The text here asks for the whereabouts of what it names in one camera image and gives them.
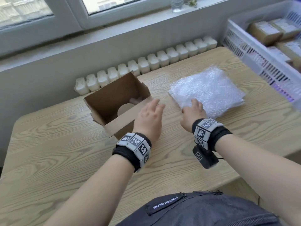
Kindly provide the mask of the white ribbed radiator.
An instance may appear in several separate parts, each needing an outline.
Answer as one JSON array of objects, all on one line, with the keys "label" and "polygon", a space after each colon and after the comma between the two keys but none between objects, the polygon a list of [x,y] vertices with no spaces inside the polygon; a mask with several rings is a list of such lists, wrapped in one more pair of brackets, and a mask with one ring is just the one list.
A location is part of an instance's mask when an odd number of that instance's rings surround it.
[{"label": "white ribbed radiator", "polygon": [[107,70],[100,70],[96,74],[78,78],[75,82],[74,91],[79,95],[86,95],[99,90],[129,72],[135,76],[140,76],[216,47],[217,41],[211,36],[187,41],[184,44],[149,54],[147,57],[139,57],[137,60],[130,60],[126,64],[122,63],[117,67],[110,67]]}]

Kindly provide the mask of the dark grey waist bag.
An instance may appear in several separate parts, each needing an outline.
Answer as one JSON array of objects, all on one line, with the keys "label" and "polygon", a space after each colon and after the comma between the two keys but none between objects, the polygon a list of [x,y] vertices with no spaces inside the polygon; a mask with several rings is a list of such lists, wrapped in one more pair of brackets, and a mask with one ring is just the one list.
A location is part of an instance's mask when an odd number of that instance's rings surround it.
[{"label": "dark grey waist bag", "polygon": [[194,191],[154,198],[116,226],[283,226],[252,201],[221,191]]}]

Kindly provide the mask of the clear glass bottle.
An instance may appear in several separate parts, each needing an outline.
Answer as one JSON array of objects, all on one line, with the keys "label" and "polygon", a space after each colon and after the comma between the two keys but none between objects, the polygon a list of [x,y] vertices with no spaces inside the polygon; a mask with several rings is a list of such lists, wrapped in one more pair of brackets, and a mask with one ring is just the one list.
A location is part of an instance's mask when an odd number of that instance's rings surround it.
[{"label": "clear glass bottle", "polygon": [[182,10],[184,0],[170,0],[172,12],[180,12]]}]

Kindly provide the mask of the white flat packet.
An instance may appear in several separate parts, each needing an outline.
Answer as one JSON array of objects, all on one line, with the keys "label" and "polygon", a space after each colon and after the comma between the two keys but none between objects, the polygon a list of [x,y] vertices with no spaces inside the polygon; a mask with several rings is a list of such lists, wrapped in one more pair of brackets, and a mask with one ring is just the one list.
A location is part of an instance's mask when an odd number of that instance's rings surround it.
[{"label": "white flat packet", "polygon": [[292,59],[289,58],[285,53],[279,50],[276,46],[267,47],[267,49],[279,60],[287,64],[292,63]]}]

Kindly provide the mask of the person's left forearm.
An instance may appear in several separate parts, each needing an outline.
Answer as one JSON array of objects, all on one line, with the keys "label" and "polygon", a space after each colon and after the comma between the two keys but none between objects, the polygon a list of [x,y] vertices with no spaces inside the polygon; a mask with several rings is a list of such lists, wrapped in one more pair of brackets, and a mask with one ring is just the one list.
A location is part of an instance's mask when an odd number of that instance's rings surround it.
[{"label": "person's left forearm", "polygon": [[134,170],[123,156],[111,156],[43,226],[108,226]]}]

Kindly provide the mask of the black wristband with marker tiles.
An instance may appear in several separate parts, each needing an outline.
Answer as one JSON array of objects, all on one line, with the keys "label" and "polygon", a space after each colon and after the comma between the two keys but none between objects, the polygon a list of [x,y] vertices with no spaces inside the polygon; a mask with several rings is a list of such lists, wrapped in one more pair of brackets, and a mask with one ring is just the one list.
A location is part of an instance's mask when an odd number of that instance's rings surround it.
[{"label": "black wristband with marker tiles", "polygon": [[213,119],[197,119],[192,125],[194,142],[202,149],[216,152],[217,141],[228,134],[232,134],[222,123]]},{"label": "black wristband with marker tiles", "polygon": [[149,160],[152,144],[141,133],[126,133],[116,144],[112,155],[120,155],[134,167],[134,172],[140,171]]}]

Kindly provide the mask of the white plastic crate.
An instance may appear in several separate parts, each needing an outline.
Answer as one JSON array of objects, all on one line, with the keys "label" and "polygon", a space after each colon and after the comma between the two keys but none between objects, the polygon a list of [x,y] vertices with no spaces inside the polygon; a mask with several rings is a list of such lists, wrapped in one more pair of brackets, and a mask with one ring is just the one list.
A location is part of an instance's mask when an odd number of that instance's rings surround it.
[{"label": "white plastic crate", "polygon": [[301,73],[246,31],[251,23],[279,18],[301,29],[301,2],[285,0],[231,16],[221,44],[301,111]]}]

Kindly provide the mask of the person's right forearm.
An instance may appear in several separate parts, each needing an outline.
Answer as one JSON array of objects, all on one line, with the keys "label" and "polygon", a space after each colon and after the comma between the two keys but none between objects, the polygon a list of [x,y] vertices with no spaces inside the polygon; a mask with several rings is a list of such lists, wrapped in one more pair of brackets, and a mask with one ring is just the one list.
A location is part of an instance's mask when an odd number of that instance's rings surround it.
[{"label": "person's right forearm", "polygon": [[290,226],[301,226],[301,165],[259,148],[233,134],[215,150]]}]

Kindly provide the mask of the stack of bubble wrap sheets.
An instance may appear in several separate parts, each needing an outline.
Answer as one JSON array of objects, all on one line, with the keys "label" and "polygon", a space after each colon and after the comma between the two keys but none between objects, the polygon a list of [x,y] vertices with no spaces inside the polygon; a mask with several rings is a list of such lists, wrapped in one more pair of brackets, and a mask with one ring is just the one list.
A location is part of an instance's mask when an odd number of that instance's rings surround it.
[{"label": "stack of bubble wrap sheets", "polygon": [[216,65],[171,83],[169,94],[181,109],[191,106],[191,100],[197,99],[203,104],[208,118],[213,119],[244,104],[245,96]]}]

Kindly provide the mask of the person's right hand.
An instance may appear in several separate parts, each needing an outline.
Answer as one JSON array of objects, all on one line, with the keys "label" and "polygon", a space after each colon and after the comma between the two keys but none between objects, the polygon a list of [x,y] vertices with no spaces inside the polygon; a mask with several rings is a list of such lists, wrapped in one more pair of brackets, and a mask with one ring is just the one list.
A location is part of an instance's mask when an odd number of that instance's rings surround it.
[{"label": "person's right hand", "polygon": [[206,111],[201,114],[183,114],[180,120],[181,126],[188,132],[193,133],[193,123],[199,119],[206,119],[208,118]]}]

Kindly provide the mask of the brown wrapped packet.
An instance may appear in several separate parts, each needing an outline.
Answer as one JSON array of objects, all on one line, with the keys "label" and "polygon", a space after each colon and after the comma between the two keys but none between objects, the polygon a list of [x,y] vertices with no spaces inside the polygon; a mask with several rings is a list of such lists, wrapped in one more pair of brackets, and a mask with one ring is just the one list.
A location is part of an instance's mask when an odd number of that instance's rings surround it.
[{"label": "brown wrapped packet", "polygon": [[282,41],[276,43],[275,46],[287,55],[292,60],[293,67],[301,72],[301,46],[299,42],[294,40]]},{"label": "brown wrapped packet", "polygon": [[280,41],[283,33],[272,26],[269,22],[253,22],[246,30],[252,37],[265,46],[272,46]]},{"label": "brown wrapped packet", "polygon": [[279,41],[291,40],[301,32],[300,28],[296,27],[293,23],[289,22],[286,19],[274,19],[272,21],[269,21],[269,23],[282,33]]}]

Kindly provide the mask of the person's left hand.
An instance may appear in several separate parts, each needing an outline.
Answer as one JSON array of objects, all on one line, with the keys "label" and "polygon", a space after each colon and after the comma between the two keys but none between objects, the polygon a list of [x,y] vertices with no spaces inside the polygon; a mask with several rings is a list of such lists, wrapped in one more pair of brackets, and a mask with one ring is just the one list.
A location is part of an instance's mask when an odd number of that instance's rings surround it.
[{"label": "person's left hand", "polygon": [[146,112],[145,106],[138,113],[134,121],[133,133],[140,133],[145,135],[153,145],[161,135],[163,116]]}]

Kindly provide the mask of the grey window sill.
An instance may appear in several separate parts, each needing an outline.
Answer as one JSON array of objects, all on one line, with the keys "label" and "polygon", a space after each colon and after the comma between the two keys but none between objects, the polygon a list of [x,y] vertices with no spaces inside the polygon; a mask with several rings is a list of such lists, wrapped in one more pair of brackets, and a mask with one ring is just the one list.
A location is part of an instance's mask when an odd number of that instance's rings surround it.
[{"label": "grey window sill", "polygon": [[0,56],[0,60],[28,63],[65,52],[76,52],[80,48],[113,51],[114,48],[129,49],[126,46],[137,46],[134,53],[143,54],[160,46],[165,48],[205,35],[217,39],[229,16],[285,0],[221,0],[211,4],[212,1],[198,1],[199,6],[205,4],[205,7],[199,9],[186,8],[178,13],[165,10],[100,30],[75,34],[56,43]]}]

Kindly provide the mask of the white window frame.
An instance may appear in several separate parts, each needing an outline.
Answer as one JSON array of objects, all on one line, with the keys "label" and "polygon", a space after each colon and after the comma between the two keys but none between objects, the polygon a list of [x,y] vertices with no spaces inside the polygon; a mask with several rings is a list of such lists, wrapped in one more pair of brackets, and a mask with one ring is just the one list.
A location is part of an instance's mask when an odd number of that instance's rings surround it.
[{"label": "white window frame", "polygon": [[169,8],[171,0],[0,0],[0,30],[53,24],[77,32]]}]

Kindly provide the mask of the open brown cardboard box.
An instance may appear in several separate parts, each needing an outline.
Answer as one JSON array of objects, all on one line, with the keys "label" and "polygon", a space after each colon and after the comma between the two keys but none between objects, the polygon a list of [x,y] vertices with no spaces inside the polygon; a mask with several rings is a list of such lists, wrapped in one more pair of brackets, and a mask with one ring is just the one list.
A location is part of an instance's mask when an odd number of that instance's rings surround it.
[{"label": "open brown cardboard box", "polygon": [[[130,98],[142,97],[137,105],[129,103]],[[132,132],[136,116],[153,100],[148,87],[129,72],[84,98],[91,111],[93,121],[103,126],[109,137],[120,140]]]}]

